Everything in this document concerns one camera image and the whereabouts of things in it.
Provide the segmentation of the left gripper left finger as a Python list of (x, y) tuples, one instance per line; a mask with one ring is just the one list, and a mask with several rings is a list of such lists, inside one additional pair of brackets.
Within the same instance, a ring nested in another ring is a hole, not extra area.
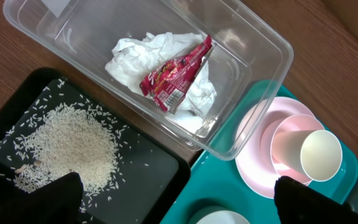
[(0, 224), (75, 223), (83, 197), (80, 175), (71, 172), (0, 207)]

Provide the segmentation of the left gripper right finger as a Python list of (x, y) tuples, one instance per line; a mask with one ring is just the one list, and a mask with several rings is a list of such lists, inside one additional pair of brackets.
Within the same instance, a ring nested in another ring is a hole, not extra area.
[(280, 177), (274, 191), (281, 224), (358, 224), (358, 213), (291, 177)]

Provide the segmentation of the white rice pile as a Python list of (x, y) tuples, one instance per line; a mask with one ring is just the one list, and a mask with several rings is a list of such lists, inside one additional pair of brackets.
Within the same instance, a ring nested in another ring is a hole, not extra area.
[(56, 79), (0, 139), (0, 178), (31, 193), (76, 172), (82, 223), (140, 223), (151, 204), (140, 174), (152, 148), (123, 120)]

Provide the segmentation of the grey bowl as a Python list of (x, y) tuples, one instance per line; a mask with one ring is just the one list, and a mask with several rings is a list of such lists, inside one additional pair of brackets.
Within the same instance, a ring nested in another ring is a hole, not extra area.
[(187, 224), (250, 224), (241, 214), (220, 206), (207, 206), (195, 212)]

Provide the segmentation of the red snack wrapper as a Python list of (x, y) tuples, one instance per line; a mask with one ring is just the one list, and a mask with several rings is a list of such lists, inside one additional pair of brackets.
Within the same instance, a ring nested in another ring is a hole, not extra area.
[(213, 40), (207, 36), (189, 54), (166, 61), (141, 81), (143, 95), (150, 96), (164, 113), (175, 113), (213, 48)]

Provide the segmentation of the white napkin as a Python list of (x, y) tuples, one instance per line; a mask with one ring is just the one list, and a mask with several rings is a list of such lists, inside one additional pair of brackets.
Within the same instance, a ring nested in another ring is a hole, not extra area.
[[(142, 40), (119, 39), (112, 49), (113, 58), (105, 65), (105, 70), (130, 91), (141, 95), (139, 84), (146, 75), (167, 60), (188, 54), (202, 40), (201, 34), (171, 32), (158, 35), (148, 32)], [(209, 68), (206, 63), (178, 109), (192, 111), (204, 117), (211, 109), (216, 95), (215, 87), (209, 80)]]

